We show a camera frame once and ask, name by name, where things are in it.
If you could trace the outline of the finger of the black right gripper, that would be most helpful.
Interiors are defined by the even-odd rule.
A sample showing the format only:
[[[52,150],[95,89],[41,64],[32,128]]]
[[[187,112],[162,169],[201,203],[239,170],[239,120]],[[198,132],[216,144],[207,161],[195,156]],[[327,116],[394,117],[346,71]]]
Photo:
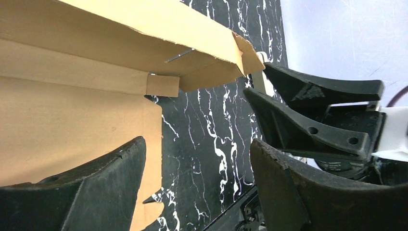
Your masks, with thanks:
[[[324,161],[365,161],[372,153],[369,134],[308,118],[255,89],[243,91],[265,142],[282,152]]]
[[[297,72],[271,62],[264,65],[267,79],[292,109],[379,101],[384,91],[381,80],[331,79]]]

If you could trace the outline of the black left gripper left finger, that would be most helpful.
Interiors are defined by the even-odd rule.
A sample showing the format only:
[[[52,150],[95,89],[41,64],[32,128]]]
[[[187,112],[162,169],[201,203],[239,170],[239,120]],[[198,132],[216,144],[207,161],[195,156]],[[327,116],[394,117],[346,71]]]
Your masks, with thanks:
[[[138,136],[37,183],[0,189],[3,231],[128,231],[146,162]]]

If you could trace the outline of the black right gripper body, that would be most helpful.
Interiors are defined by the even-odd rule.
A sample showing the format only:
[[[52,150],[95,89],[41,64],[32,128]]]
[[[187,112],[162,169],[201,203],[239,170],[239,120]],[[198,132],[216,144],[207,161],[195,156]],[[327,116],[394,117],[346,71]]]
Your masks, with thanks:
[[[365,132],[372,142],[372,154],[363,164],[315,160],[316,167],[344,178],[380,185],[398,185],[408,181],[408,162],[382,159],[373,155],[378,149],[386,114],[374,104],[332,106],[322,123],[346,130]]]

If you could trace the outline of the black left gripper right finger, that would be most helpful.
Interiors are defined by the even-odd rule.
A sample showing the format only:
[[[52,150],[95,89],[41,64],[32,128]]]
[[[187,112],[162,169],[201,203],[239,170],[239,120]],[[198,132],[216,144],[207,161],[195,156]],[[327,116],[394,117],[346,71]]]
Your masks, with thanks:
[[[254,139],[250,160],[269,231],[405,231],[408,186],[349,180]]]

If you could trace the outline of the brown cardboard box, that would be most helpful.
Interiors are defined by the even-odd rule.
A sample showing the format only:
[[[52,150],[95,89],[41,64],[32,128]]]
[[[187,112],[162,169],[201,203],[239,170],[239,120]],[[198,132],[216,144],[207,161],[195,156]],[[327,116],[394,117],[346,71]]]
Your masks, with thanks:
[[[146,162],[129,231],[159,218],[162,108],[264,69],[252,44],[177,0],[0,3],[0,188],[41,180],[141,136]]]

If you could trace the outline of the aluminium front frame rail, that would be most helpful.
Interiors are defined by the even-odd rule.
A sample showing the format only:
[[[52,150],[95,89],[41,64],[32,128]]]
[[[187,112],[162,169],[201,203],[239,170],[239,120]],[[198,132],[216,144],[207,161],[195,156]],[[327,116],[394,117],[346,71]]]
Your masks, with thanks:
[[[257,187],[251,189],[221,213],[206,231],[266,231]]]

